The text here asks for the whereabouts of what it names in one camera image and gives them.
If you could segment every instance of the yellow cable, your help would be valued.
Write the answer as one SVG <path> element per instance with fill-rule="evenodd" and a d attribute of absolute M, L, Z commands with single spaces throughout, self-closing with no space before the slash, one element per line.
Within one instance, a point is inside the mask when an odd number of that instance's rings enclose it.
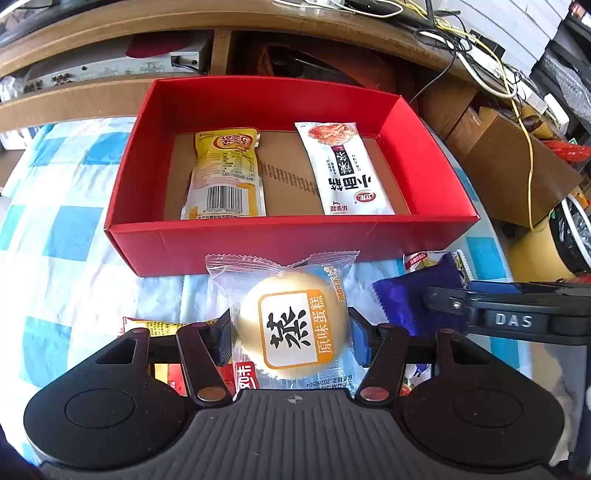
<path fill-rule="evenodd" d="M 421 7 L 421 5 L 415 3 L 413 0 L 404 0 L 404 3 L 401 3 L 401 1 L 398 0 L 398 3 L 401 4 L 403 7 L 413 10 L 414 12 L 421 15 L 423 18 L 425 18 L 425 19 L 427 18 L 427 11 L 423 7 Z M 451 33 L 455 33 L 456 35 L 458 35 L 460 37 L 468 38 L 468 39 L 472 40 L 474 43 L 476 43 L 478 46 L 484 48 L 489 53 L 489 55 L 491 55 L 498 63 L 499 68 L 501 70 L 501 75 L 503 77 L 503 83 L 505 84 L 505 89 L 507 90 L 507 93 L 511 93 L 511 88 L 509 88 L 509 82 L 507 81 L 507 76 L 505 74 L 505 67 L 504 67 L 503 63 L 501 62 L 501 59 L 499 59 L 499 57 L 497 57 L 496 54 L 485 43 L 480 41 L 474 35 L 464 32 L 463 30 L 459 30 L 457 28 L 454 28 L 452 26 L 452 24 L 444 18 L 437 17 L 435 19 L 435 22 L 436 22 L 436 25 L 439 29 L 446 30 Z M 517 122 L 519 123 L 519 127 L 521 127 L 521 131 L 523 132 L 525 139 L 527 140 L 527 146 L 528 146 L 528 149 L 530 152 L 530 172 L 527 177 L 528 222 L 530 224 L 530 230 L 532 230 L 534 232 L 541 232 L 546 227 L 546 225 L 544 225 L 543 228 L 536 230 L 534 228 L 532 218 L 531 218 L 531 182 L 532 182 L 532 178 L 534 176 L 534 147 L 531 144 L 530 135 L 527 132 L 527 129 L 525 128 L 523 122 L 521 121 L 521 116 L 519 115 L 519 109 L 517 108 L 517 105 L 515 104 L 515 100 L 513 100 L 513 98 L 511 99 L 511 106 L 513 107 L 513 111 L 515 112 L 515 116 L 517 117 Z"/>

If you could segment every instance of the red box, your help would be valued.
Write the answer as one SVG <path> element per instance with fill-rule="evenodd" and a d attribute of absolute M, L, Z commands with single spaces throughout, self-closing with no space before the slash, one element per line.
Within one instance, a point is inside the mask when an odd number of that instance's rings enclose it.
<path fill-rule="evenodd" d="M 357 122 L 374 138 L 410 215 L 268 216 L 163 221 L 174 138 L 231 127 L 295 131 L 295 122 Z M 443 249 L 478 214 L 434 138 L 398 95 L 277 77 L 156 80 L 131 132 L 105 232 L 141 277 L 206 273 L 207 254 L 288 265 L 315 252 L 360 250 L 358 261 Z"/>

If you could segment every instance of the brown cardboard box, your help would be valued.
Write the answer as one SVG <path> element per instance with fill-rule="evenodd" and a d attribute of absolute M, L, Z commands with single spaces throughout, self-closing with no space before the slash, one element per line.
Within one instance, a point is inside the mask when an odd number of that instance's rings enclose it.
<path fill-rule="evenodd" d="M 530 135 L 534 149 L 531 216 L 542 220 L 581 181 L 573 167 Z M 529 226 L 527 186 L 530 155 L 521 128 L 490 108 L 469 108 L 446 145 L 470 178 L 493 218 Z"/>

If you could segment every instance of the wooden desk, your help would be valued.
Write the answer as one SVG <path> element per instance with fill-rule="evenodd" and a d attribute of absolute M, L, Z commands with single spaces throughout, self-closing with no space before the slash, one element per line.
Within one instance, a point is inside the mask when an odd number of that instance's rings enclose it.
<path fill-rule="evenodd" d="M 442 70 L 450 61 L 447 52 L 421 44 L 407 30 L 342 11 L 298 9 L 272 0 L 122 0 L 57 22 L 0 49 L 0 76 L 110 38 L 147 31 L 196 29 L 214 30 L 211 74 L 226 73 L 232 43 L 237 41 L 236 33 L 240 31 L 278 31 L 328 38 L 392 54 L 433 70 Z M 460 64 L 456 62 L 449 74 L 447 84 L 451 85 L 453 102 L 456 103 L 454 92 L 459 90 L 461 95 L 460 103 L 454 105 L 459 112 L 451 120 L 436 121 L 445 124 L 445 132 L 451 130 L 465 111 L 466 99 L 469 102 L 476 92 L 469 83 L 453 79 L 471 80 Z M 90 116 L 135 115 L 151 79 L 133 77 L 136 78 L 117 77 L 85 85 L 73 83 L 2 104 L 0 131 Z M 92 83 L 98 86 L 89 95 L 88 85 Z M 98 103 L 105 98 L 126 98 L 126 101 L 108 106 L 104 101 Z M 433 109 L 435 113 L 440 106 L 435 105 Z"/>

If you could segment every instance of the blue foil package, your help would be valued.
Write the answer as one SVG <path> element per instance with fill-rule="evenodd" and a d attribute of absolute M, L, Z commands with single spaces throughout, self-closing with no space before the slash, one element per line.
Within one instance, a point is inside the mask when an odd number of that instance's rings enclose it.
<path fill-rule="evenodd" d="M 462 288 L 462 278 L 451 254 L 444 255 L 437 265 L 372 284 L 388 323 L 406 328 L 413 336 L 427 338 L 435 338 L 440 328 L 462 332 L 461 316 L 426 308 L 423 293 L 427 287 Z"/>

